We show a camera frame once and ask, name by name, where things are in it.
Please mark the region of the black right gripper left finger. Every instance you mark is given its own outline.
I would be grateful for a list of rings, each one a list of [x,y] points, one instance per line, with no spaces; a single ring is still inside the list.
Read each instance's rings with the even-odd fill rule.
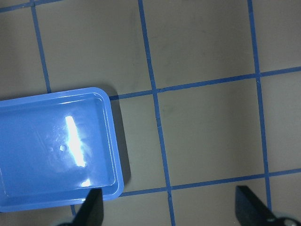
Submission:
[[[103,194],[101,188],[91,189],[81,205],[72,226],[101,226],[104,219]]]

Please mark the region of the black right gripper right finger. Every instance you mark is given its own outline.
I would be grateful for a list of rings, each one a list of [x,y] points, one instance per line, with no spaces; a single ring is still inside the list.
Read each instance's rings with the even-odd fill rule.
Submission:
[[[277,226],[276,216],[248,186],[236,186],[235,216],[241,226]]]

